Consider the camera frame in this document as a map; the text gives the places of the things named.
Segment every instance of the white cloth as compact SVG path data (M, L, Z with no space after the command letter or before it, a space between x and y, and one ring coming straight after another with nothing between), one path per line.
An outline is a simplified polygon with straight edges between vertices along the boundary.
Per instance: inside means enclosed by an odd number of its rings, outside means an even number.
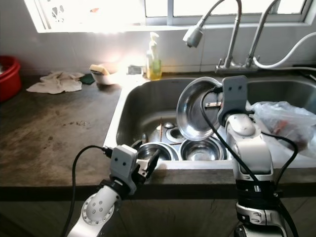
M63 91L72 92L81 90L82 83L79 78L82 73L51 72L51 74L41 77L40 81L28 89L29 92L58 94Z

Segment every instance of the kitchen counter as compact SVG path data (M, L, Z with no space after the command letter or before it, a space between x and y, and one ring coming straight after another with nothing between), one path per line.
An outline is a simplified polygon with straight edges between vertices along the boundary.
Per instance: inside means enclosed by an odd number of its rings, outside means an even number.
M25 91L37 81L38 76L23 77L19 94L0 107L2 201L70 200L73 160L87 145L102 146L121 91L118 85L98 87L96 83L57 95ZM109 165L110 160L98 149L80 157L77 200L86 199L102 179L108 179ZM284 197L316 196L316 168L286 170L280 188ZM131 198L236 198L235 180L230 169L156 170Z

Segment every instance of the white wall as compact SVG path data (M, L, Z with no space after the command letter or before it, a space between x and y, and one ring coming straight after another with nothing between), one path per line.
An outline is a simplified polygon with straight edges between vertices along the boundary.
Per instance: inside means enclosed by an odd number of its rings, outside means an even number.
M316 31L316 20L309 26L266 27L256 55L262 63L273 63L285 56L304 35ZM159 53L165 72L212 71L224 58L232 25L216 29L207 27L198 48L182 42L186 30L156 31ZM234 59L244 62L256 25L242 25L234 50ZM106 63L108 69L127 63L145 64L148 31L117 34L103 33L37 33L23 0L0 0L0 54L16 56L22 74L45 74L50 70L87 72L90 64ZM288 65L316 63L316 39L309 39L290 58Z

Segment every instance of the stainless steel sink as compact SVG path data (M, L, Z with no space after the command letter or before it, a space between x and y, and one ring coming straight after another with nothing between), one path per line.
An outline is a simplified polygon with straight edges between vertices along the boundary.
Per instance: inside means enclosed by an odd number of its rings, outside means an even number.
M183 89L195 78L173 78L146 83L136 83L122 89L114 112L104 146L115 147L120 144L132 145L145 134L148 142L163 142L172 145L179 160L160 160L161 169L231 169L232 162L226 160L187 161L182 160L179 152L183 142L177 131L168 133L163 125L176 124L176 107ZM304 107L316 112L316 83L306 79L261 78L249 79L248 100L288 101L294 106ZM225 137L225 129L219 132ZM274 138L265 139L272 153L274 167L280 168L289 158L291 151L279 144ZM316 159L297 157L292 167L316 167Z

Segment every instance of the window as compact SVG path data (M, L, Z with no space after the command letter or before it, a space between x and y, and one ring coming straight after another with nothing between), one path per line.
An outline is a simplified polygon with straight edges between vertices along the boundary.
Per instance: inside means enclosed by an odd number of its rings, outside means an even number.
M192 25L217 0L25 0L39 32L94 31L131 25ZM242 0L242 22L258 22L272 0ZM280 0L268 22L303 22L312 0ZM214 9L207 24L233 23L235 0Z

